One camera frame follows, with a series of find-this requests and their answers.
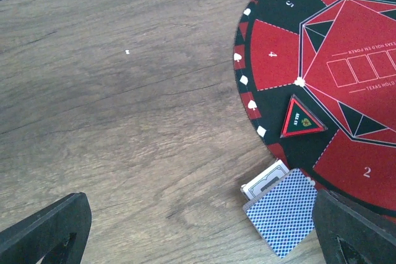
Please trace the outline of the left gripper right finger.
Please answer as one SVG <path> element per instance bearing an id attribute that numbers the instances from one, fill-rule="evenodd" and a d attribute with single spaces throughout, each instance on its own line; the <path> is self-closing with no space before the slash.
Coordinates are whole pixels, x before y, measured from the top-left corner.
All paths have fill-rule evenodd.
<path id="1" fill-rule="evenodd" d="M 395 263 L 395 223 L 387 218 L 320 190 L 312 219 L 326 263 Z"/>

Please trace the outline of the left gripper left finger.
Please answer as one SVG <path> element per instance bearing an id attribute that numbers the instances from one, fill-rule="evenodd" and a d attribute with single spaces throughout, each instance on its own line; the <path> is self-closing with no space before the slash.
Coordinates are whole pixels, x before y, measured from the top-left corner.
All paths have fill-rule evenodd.
<path id="1" fill-rule="evenodd" d="M 1 263 L 80 263 L 92 224 L 85 193 L 71 193 L 1 231 Z"/>

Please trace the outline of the triangular all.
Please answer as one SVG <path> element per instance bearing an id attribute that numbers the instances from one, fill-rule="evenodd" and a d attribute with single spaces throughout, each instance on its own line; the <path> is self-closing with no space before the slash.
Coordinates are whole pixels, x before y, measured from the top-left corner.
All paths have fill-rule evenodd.
<path id="1" fill-rule="evenodd" d="M 293 94 L 288 102 L 280 137 L 315 134 L 326 130 L 327 126 Z"/>

